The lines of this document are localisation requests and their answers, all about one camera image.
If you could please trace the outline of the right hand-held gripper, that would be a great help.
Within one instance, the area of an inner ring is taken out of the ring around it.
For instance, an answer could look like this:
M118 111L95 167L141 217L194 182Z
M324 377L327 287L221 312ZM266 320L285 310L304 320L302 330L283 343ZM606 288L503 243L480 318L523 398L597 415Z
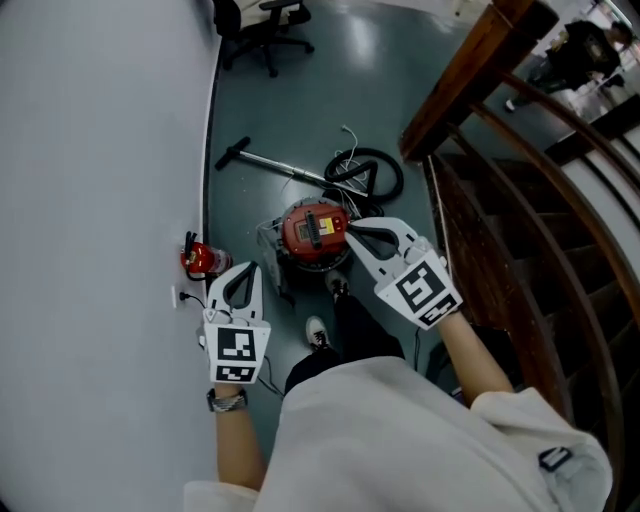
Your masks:
M421 329L435 327L462 304L443 259L402 219L362 218L345 238L376 280L376 295Z

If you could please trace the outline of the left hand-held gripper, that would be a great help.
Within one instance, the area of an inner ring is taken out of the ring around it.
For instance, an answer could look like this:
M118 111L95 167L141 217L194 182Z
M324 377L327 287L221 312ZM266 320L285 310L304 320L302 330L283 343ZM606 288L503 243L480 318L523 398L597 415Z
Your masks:
M249 261L224 272L212 282L206 307L201 347L208 357L210 381L254 384L271 334L271 325L263 320L261 267ZM240 317L231 316L233 311Z

